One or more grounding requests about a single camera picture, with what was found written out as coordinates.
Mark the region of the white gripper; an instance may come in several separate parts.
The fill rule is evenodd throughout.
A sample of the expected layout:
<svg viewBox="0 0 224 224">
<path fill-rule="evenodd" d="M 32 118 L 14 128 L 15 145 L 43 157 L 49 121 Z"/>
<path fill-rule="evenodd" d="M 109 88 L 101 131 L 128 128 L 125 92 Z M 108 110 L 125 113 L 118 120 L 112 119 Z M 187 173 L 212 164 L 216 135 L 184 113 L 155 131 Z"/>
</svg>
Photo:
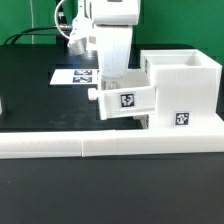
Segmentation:
<svg viewBox="0 0 224 224">
<path fill-rule="evenodd" d="M 68 47 L 84 54 L 95 44 L 102 81 L 122 80 L 128 70 L 133 27 L 139 22 L 140 0 L 85 0 L 73 20 Z"/>
</svg>

